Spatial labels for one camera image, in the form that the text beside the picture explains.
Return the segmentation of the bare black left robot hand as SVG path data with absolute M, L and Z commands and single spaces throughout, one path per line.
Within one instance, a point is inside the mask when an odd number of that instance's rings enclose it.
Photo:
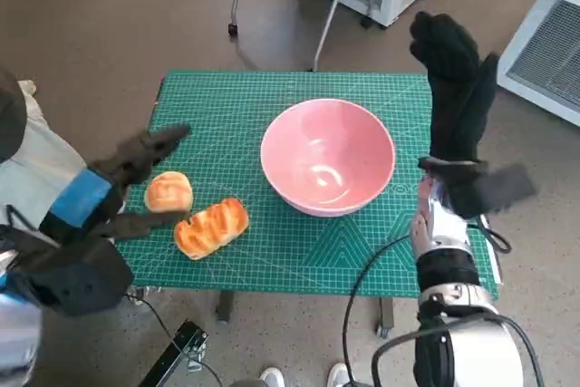
M 62 245 L 90 234 L 118 214 L 128 188 L 146 181 L 189 133 L 187 124 L 175 124 L 121 141 L 109 157 L 90 162 L 72 179 L 50 206 L 39 230 Z

